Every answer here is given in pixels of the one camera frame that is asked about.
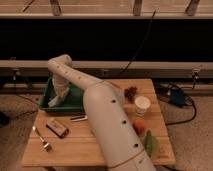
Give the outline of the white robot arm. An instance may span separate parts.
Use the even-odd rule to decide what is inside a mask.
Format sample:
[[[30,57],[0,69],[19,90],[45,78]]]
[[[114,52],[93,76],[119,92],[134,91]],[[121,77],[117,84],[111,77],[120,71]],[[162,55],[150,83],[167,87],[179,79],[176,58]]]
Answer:
[[[71,82],[84,91],[83,107],[109,171],[156,171],[127,114],[122,91],[113,84],[72,68],[68,55],[47,62],[58,93]]]

